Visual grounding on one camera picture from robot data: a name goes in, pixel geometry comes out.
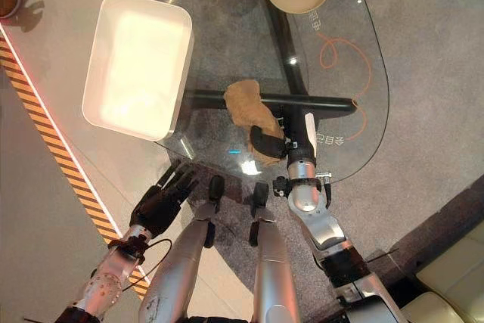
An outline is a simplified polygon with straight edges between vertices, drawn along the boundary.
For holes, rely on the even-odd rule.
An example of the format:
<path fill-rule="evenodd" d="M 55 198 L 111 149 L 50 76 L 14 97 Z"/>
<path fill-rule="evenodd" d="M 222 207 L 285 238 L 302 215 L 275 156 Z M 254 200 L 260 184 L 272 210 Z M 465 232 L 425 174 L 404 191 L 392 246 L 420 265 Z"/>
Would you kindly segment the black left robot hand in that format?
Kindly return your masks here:
<path fill-rule="evenodd" d="M 176 160 L 151 185 L 132 211 L 129 226 L 146 228 L 152 238 L 162 234 L 181 210 L 181 204 L 195 189 L 194 165 Z"/>

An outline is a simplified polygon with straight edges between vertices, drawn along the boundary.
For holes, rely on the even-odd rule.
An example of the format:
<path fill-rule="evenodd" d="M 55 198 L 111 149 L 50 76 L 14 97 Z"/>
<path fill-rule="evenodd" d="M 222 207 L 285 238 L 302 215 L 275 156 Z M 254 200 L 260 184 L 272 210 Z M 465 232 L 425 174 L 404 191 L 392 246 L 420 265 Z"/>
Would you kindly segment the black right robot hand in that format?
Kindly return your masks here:
<path fill-rule="evenodd" d="M 258 126 L 250 130 L 250 142 L 256 151 L 277 159 L 311 160 L 315 163 L 315 118 L 313 113 L 286 113 L 277 118 L 283 137 L 266 134 Z"/>

